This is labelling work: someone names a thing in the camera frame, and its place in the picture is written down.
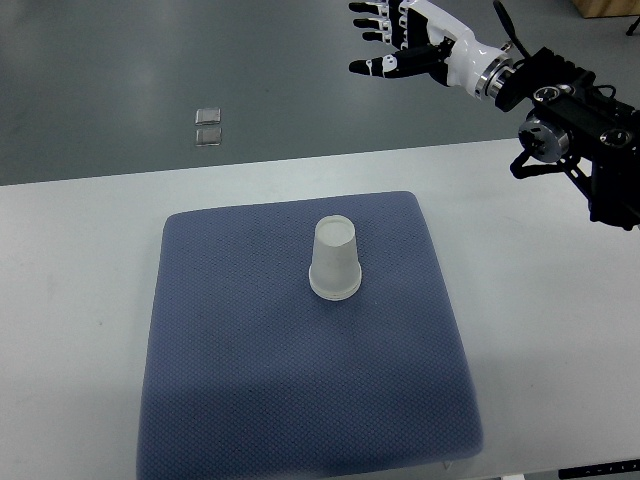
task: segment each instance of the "robotic arm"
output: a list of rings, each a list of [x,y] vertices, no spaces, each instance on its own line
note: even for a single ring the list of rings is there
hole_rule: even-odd
[[[533,56],[522,46],[502,4],[494,6],[522,60],[483,45],[459,20],[428,0],[351,3],[375,15],[354,24],[372,29],[365,40],[398,49],[352,62],[354,73],[400,78],[429,73],[446,86],[461,86],[478,99],[493,99],[509,111],[528,98],[533,110],[520,126],[524,151],[511,164],[516,178],[564,172],[589,202],[591,221],[631,230],[640,224],[640,111],[617,101],[615,88],[595,86],[595,74],[542,48]],[[531,158],[541,164],[525,165]],[[579,162],[591,161],[591,175]]]

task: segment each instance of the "cable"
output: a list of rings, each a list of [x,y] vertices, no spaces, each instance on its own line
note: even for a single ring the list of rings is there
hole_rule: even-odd
[[[636,28],[638,28],[638,25],[640,25],[640,17],[638,17],[638,19],[631,24],[631,26],[629,27],[629,30],[627,30],[628,37],[633,35],[633,32],[636,31]]]
[[[496,9],[496,13],[498,14],[500,23],[502,23],[502,28],[504,28],[505,32],[507,32],[507,35],[509,35],[509,38],[516,46],[516,48],[520,51],[522,56],[524,58],[531,58],[531,55],[529,54],[529,52],[527,52],[527,49],[524,48],[522,43],[520,43],[520,40],[518,40],[518,37],[516,36],[516,28],[513,26],[511,17],[509,17],[507,9],[504,8],[502,2],[500,0],[493,0],[493,8]]]

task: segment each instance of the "small transparent block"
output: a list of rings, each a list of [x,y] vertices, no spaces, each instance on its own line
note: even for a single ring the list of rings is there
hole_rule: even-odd
[[[221,139],[222,129],[220,127],[199,128],[196,131],[196,145],[198,147],[205,147],[207,145],[220,145]]]
[[[196,125],[214,125],[220,123],[220,108],[199,108],[196,111]]]

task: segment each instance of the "upside-down cup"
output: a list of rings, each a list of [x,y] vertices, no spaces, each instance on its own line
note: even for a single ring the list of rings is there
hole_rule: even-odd
[[[309,267],[312,290],[326,300],[344,300],[358,291],[361,281],[353,223],[342,215],[324,217],[316,225],[313,240]]]

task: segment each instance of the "blue cushion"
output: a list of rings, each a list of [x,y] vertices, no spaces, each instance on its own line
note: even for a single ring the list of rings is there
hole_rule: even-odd
[[[309,286],[315,224],[356,227],[362,286]],[[463,346],[411,193],[186,212],[167,220],[138,478],[341,475],[482,448]]]

